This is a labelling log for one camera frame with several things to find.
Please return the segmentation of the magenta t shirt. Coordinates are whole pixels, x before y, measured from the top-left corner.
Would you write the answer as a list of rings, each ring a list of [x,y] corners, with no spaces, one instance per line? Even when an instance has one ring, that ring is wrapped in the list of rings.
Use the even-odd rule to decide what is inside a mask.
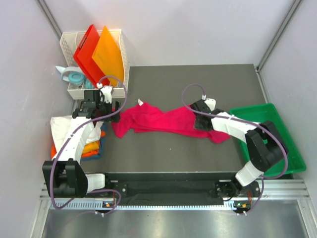
[[[122,138],[129,130],[135,133],[168,132],[193,138],[207,138],[219,144],[230,136],[219,131],[203,131],[194,128],[195,115],[186,107],[163,112],[140,99],[137,105],[120,114],[120,121],[111,124],[114,134]]]

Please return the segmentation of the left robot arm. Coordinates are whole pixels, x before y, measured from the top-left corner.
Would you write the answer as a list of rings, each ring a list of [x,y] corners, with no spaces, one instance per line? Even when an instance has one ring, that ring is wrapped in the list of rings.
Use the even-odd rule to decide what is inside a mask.
[[[50,197],[83,198],[95,190],[100,196],[112,192],[105,174],[85,174],[80,166],[82,153],[97,122],[119,122],[120,102],[112,101],[113,88],[86,90],[84,100],[72,113],[70,129],[62,147],[51,161],[42,166]]]

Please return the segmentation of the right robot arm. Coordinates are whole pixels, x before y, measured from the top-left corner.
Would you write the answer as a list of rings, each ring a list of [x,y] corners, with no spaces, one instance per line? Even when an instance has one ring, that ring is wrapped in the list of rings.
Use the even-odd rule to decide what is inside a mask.
[[[215,108],[215,100],[209,98],[200,99],[189,108],[195,114],[195,129],[223,132],[246,144],[249,161],[231,180],[235,195],[243,196],[252,182],[282,159],[287,159],[287,147],[273,122],[240,119]]]

